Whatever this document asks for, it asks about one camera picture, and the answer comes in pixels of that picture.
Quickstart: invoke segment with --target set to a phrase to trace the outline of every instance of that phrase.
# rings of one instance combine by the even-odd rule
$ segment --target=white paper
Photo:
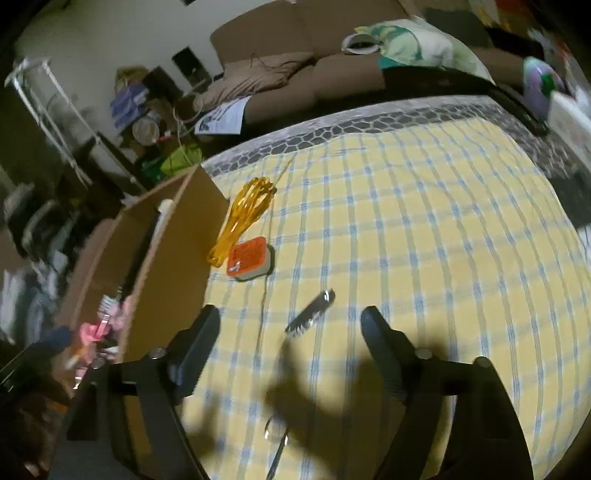
[[[244,108],[250,96],[225,102],[203,115],[195,124],[196,135],[238,135],[242,130]]]

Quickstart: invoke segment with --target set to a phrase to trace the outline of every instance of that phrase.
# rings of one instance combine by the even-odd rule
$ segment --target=blanket
[[[482,118],[345,134],[267,155],[215,178],[234,197],[255,176],[275,199],[244,239],[267,237],[276,265],[237,283],[212,271],[206,301],[219,340],[183,423],[212,478],[259,479],[290,438],[277,478],[371,478],[402,416],[361,338],[376,305],[417,347],[453,361],[491,359],[541,479],[589,412],[591,278],[550,184]],[[284,346],[287,323],[321,289],[336,301]],[[424,476],[437,472],[452,413],[442,416]]]
[[[379,64],[383,69],[400,65],[447,67],[492,82],[488,70],[472,50],[420,17],[389,20],[355,30],[380,42],[383,56]]]

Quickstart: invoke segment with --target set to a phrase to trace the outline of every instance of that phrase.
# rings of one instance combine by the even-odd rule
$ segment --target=wall
[[[18,54],[49,56],[52,69],[76,105],[88,108],[92,124],[108,137],[118,67],[161,66],[181,90],[189,84],[171,60],[189,46],[211,74],[221,72],[209,36],[220,25],[268,0],[73,0],[65,10],[36,18],[15,45]],[[36,81],[48,99],[52,91]]]

